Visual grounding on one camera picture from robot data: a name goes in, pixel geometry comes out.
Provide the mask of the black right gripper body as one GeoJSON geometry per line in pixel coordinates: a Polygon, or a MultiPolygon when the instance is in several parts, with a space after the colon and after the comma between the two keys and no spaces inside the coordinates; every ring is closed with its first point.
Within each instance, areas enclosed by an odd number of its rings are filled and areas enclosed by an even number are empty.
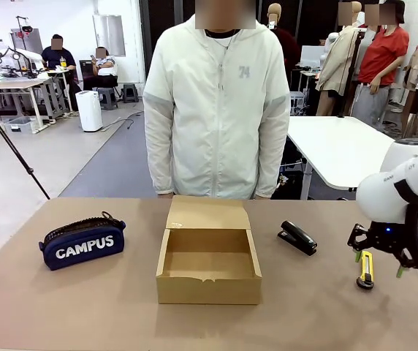
{"type": "Polygon", "coordinates": [[[371,222],[368,228],[368,244],[379,251],[404,256],[405,234],[404,224],[371,222]]]}

